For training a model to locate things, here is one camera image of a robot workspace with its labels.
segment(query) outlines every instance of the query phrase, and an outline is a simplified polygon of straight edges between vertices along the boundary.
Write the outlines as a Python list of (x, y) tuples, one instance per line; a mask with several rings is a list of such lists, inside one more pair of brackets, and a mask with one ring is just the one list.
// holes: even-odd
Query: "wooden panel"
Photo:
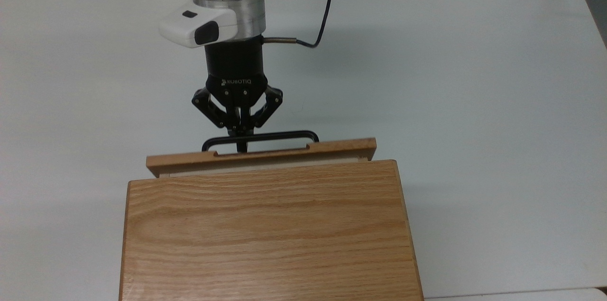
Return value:
[(297, 163), (341, 158), (373, 158), (377, 143), (373, 137), (343, 141), (310, 143), (306, 148), (219, 155), (195, 152), (148, 156), (146, 167), (158, 178), (164, 173), (219, 170), (226, 167), (267, 166), (273, 163)]
[(122, 301), (423, 299), (394, 161), (130, 182)]

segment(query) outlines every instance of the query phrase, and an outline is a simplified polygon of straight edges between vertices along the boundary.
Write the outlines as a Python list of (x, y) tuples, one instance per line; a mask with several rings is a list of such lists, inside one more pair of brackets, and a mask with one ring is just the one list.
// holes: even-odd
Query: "black cable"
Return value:
[(322, 34), (325, 32), (325, 25), (327, 24), (327, 17), (329, 16), (330, 8), (331, 8), (331, 0), (327, 0), (327, 6), (325, 7), (325, 14), (322, 17), (321, 30), (318, 32), (318, 37), (316, 38), (316, 42), (314, 42), (314, 44), (304, 42), (303, 40), (299, 40), (297, 38), (287, 38), (287, 37), (264, 38), (264, 43), (287, 43), (287, 44), (300, 44), (302, 46), (309, 47), (309, 48), (317, 47), (318, 44), (321, 43)]

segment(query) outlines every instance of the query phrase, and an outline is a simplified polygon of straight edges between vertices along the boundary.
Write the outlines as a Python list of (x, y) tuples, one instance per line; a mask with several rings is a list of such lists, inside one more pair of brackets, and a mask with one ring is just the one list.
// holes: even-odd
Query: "robotiq logo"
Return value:
[(251, 84), (251, 79), (222, 79), (222, 87), (228, 84)]

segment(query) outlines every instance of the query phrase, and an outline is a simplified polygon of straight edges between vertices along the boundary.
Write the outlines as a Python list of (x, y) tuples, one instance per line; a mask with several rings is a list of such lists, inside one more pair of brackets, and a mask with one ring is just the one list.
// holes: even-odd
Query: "oak wood surface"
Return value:
[(130, 182), (122, 301), (422, 300), (394, 161)]
[(226, 167), (296, 163), (341, 158), (373, 158), (377, 143), (373, 137), (310, 143), (306, 148), (220, 155), (195, 152), (148, 156), (146, 167), (158, 178), (165, 173), (218, 170)]

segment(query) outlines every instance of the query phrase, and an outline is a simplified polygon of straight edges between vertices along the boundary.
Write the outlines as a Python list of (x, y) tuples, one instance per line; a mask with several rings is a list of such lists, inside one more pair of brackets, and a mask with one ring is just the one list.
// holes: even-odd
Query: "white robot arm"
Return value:
[[(282, 104), (282, 91), (267, 84), (262, 45), (280, 42), (316, 47), (322, 37), (330, 2), (327, 0), (321, 30), (314, 44), (295, 38), (264, 38), (264, 0), (191, 0), (160, 22), (160, 34), (172, 42), (189, 48), (204, 46), (208, 78), (205, 87), (194, 94), (192, 103), (216, 126), (227, 128), (229, 135), (211, 140), (221, 143), (229, 140), (237, 144), (239, 152), (246, 152), (248, 141), (286, 138), (284, 133), (253, 134), (254, 128), (263, 126)], [(265, 105), (252, 112), (251, 108), (263, 95)], [(224, 109), (216, 105), (211, 96)]]
[(161, 20), (160, 34), (194, 48), (265, 31), (264, 0), (192, 0)]

